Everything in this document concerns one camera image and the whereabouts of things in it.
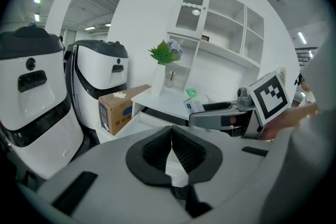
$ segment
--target white table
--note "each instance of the white table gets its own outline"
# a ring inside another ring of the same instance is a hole
[[[132,118],[147,107],[188,121],[189,114],[183,104],[187,99],[189,96],[186,92],[177,92],[165,87],[159,97],[153,97],[152,88],[149,88],[131,99],[133,101]]]

